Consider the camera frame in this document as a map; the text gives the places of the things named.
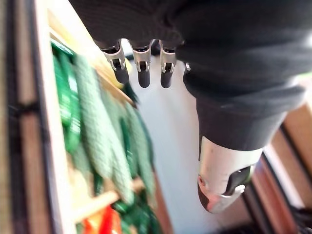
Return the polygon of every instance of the black fingertip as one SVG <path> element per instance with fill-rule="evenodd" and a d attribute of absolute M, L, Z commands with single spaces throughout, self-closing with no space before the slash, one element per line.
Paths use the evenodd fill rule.
<path fill-rule="evenodd" d="M 125 69 L 118 67 L 117 71 L 114 71 L 114 73 L 119 83 L 125 84 L 129 81 L 129 74 L 126 66 Z"/>
<path fill-rule="evenodd" d="M 146 88 L 150 85 L 151 78 L 150 78 L 150 72 L 145 71 L 144 69 L 141 69 L 140 72 L 137 72 L 138 76 L 138 82 L 142 88 Z"/>
<path fill-rule="evenodd" d="M 160 77 L 161 86 L 165 89 L 169 88 L 171 85 L 171 76 L 172 73 L 170 71 L 162 72 Z"/>

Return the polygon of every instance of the black sweater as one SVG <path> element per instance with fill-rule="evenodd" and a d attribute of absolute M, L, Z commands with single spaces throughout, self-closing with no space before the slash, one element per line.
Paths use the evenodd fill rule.
<path fill-rule="evenodd" d="M 200 135 L 236 150 L 265 146 L 298 107 L 312 68 L 310 0 L 70 0 L 99 46 L 161 39 L 188 62 Z"/>

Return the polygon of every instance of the wooden panel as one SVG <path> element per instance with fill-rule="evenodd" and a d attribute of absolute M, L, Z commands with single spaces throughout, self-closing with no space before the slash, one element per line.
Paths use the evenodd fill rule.
<path fill-rule="evenodd" d="M 287 115 L 284 126 L 312 177 L 312 98 L 308 101 Z"/>
<path fill-rule="evenodd" d="M 12 234 L 6 105 L 6 1 L 0 1 L 0 230 Z"/>
<path fill-rule="evenodd" d="M 281 130 L 271 142 L 305 207 L 312 208 L 312 187 Z"/>
<path fill-rule="evenodd" d="M 49 234 L 48 197 L 45 194 L 39 120 L 36 114 L 21 118 L 21 136 L 30 231 L 32 234 Z"/>
<path fill-rule="evenodd" d="M 59 103 L 55 83 L 55 75 L 52 61 L 52 50 L 50 46 L 50 32 L 48 26 L 47 6 L 45 1 L 35 0 L 36 28 L 38 32 L 38 49 L 41 66 L 42 90 L 45 101 L 45 113 L 52 158 L 52 171 L 54 172 L 56 194 L 59 207 L 60 220 L 57 220 L 57 232 L 74 234 L 73 213 L 71 207 L 69 177 L 67 160 L 64 147 L 63 129 L 59 119 Z"/>
<path fill-rule="evenodd" d="M 277 234 L 297 233 L 296 223 L 263 158 L 258 162 L 252 183 Z"/>
<path fill-rule="evenodd" d="M 155 214 L 160 222 L 161 228 L 164 231 L 164 234 L 173 234 L 173 228 L 170 222 L 170 218 L 167 212 L 165 201 L 162 197 L 162 192 L 160 188 L 160 184 L 158 182 L 157 175 L 155 174 L 155 183 L 156 183 L 156 200 L 157 200 L 157 208 L 155 210 Z"/>

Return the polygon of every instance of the green item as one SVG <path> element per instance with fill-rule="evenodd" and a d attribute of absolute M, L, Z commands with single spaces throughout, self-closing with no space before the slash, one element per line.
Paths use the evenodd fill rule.
<path fill-rule="evenodd" d="M 125 214 L 129 210 L 130 206 L 119 200 L 113 204 L 113 209 L 120 214 Z"/>
<path fill-rule="evenodd" d="M 77 231 L 77 234 L 83 234 L 83 224 L 82 223 L 78 223 L 76 224 L 76 231 Z"/>
<path fill-rule="evenodd" d="M 75 53 L 71 49 L 69 49 L 68 47 L 66 47 L 65 45 L 59 43 L 58 41 L 54 39 L 51 39 L 51 46 L 52 46 L 52 49 L 56 51 L 57 54 L 65 53 L 70 58 L 72 58 L 75 55 Z"/>
<path fill-rule="evenodd" d="M 59 60 L 53 55 L 54 73 L 57 84 L 58 104 L 62 124 L 69 125 L 71 119 L 71 92 Z"/>
<path fill-rule="evenodd" d="M 81 171 L 83 177 L 86 179 L 86 181 L 88 181 L 88 175 L 92 173 L 92 167 L 82 143 L 76 147 L 71 156 L 75 168 Z"/>
<path fill-rule="evenodd" d="M 141 222 L 143 210 L 139 206 L 133 206 L 128 213 L 122 216 L 122 219 L 127 222 L 129 225 L 134 225 L 136 228 L 139 227 Z"/>
<path fill-rule="evenodd" d="M 125 106 L 129 115 L 128 121 L 132 134 L 131 145 L 134 146 L 132 152 L 134 155 L 136 154 L 137 156 L 140 176 L 144 182 L 146 191 L 150 195 L 154 196 L 155 181 L 153 169 L 150 163 L 150 151 L 148 147 L 148 141 L 140 123 L 140 120 L 137 116 L 137 110 L 135 110 L 129 103 L 126 103 Z"/>
<path fill-rule="evenodd" d="M 87 60 L 74 56 L 81 114 L 91 164 L 103 178 L 111 178 L 123 201 L 132 204 L 132 179 L 124 149 L 101 98 L 98 77 Z"/>
<path fill-rule="evenodd" d="M 74 75 L 74 71 L 72 65 L 64 53 L 59 54 L 59 60 L 61 62 L 61 66 L 64 71 L 65 79 L 70 87 L 71 90 L 71 119 L 70 124 L 68 127 L 65 127 L 65 149 L 70 154 L 77 148 L 80 142 L 80 131 L 81 131 L 81 124 L 80 124 L 80 104 L 78 98 L 78 90 L 77 90 L 77 83 L 76 78 Z"/>
<path fill-rule="evenodd" d="M 121 90 L 124 92 L 125 95 L 127 95 L 133 101 L 133 103 L 135 104 L 138 103 L 138 97 L 133 91 L 130 85 L 130 82 L 125 83 Z"/>
<path fill-rule="evenodd" d="M 122 230 L 122 234 L 131 234 L 130 232 L 130 225 L 125 222 L 123 219 L 121 220 L 121 230 Z"/>
<path fill-rule="evenodd" d="M 137 172 L 135 171 L 136 166 L 134 165 L 136 162 L 133 153 L 131 152 L 131 147 L 130 147 L 130 136 L 129 136 L 129 131 L 126 126 L 126 122 L 123 118 L 119 120 L 120 125 L 121 125 L 121 130 L 122 130 L 122 136 L 123 136 L 123 145 L 124 145 L 124 150 L 126 153 L 128 165 L 129 165 L 129 170 L 132 179 L 137 177 Z"/>
<path fill-rule="evenodd" d="M 137 233 L 148 234 L 151 223 L 148 205 L 144 205 L 142 210 L 140 225 L 137 227 Z"/>
<path fill-rule="evenodd" d="M 106 112 L 111 120 L 115 133 L 121 144 L 123 144 L 121 126 L 119 124 L 119 117 L 121 116 L 121 106 L 115 101 L 110 92 L 101 89 L 101 97 L 104 103 Z"/>
<path fill-rule="evenodd" d="M 149 216 L 150 216 L 150 234 L 163 234 L 163 231 L 161 229 L 160 223 L 155 215 L 155 213 L 152 211 L 152 209 L 149 207 Z"/>
<path fill-rule="evenodd" d="M 93 172 L 93 186 L 94 186 L 94 195 L 98 196 L 104 191 L 103 178 L 94 170 Z"/>

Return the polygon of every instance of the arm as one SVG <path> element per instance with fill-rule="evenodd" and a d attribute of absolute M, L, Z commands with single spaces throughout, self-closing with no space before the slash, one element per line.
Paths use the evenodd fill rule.
<path fill-rule="evenodd" d="M 287 112 L 303 101 L 294 76 L 312 68 L 312 2 L 70 2 L 108 58 L 120 38 L 134 51 L 160 39 L 189 63 L 183 80 L 197 100 L 198 193 L 208 211 L 225 209 L 244 191 Z"/>

